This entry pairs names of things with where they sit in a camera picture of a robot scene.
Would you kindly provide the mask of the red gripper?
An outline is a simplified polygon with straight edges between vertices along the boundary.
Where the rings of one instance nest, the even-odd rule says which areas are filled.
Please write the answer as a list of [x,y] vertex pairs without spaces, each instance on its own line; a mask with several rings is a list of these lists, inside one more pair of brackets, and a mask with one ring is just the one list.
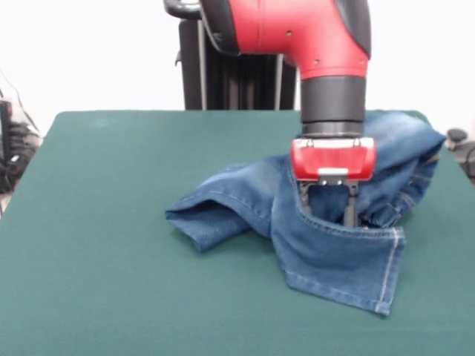
[[290,159],[303,210],[312,214],[309,189],[313,182],[345,182],[348,202],[344,225],[358,223],[356,202],[358,182],[371,179],[376,166],[376,144],[373,139],[294,139]]

